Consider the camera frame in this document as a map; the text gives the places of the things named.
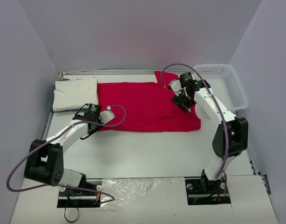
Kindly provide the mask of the red t-shirt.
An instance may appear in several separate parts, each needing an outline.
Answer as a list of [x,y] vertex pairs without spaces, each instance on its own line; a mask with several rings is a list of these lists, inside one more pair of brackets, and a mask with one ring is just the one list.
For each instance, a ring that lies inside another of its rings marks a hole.
[[171,99],[174,93],[163,87],[176,74],[155,71],[157,82],[101,83],[97,85],[99,105],[112,107],[115,119],[105,130],[130,132],[190,132],[201,128],[194,111],[184,113]]

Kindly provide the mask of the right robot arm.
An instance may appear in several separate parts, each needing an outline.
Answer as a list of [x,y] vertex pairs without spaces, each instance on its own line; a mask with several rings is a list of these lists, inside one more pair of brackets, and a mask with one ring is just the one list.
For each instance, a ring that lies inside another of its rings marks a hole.
[[229,164],[248,146],[248,121],[238,118],[215,95],[209,83],[193,79],[190,72],[171,81],[168,88],[174,93],[171,101],[184,113],[200,107],[216,128],[212,140],[214,158],[201,173],[200,186],[210,193],[217,188]]

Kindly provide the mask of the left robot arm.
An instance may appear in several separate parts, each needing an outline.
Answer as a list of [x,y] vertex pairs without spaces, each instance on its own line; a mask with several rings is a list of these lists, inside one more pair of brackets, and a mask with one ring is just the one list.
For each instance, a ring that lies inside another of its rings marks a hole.
[[34,140],[33,153],[27,158],[24,176],[49,186],[70,186],[76,195],[87,191],[86,175],[64,168],[64,150],[76,141],[90,135],[97,128],[91,122],[101,123],[101,106],[89,104],[83,115],[75,114],[72,121],[60,132],[46,140]]

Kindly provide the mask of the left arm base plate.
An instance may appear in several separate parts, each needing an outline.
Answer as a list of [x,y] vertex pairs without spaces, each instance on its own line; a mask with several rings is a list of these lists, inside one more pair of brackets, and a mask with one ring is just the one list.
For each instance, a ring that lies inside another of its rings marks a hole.
[[60,187],[57,208],[99,208],[100,194]]

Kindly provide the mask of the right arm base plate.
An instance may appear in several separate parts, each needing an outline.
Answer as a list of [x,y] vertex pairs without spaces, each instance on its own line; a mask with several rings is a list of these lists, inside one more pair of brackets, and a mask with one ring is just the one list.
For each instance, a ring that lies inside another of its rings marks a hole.
[[188,205],[220,205],[231,204],[225,179],[218,180],[210,189],[205,190],[200,177],[185,179]]

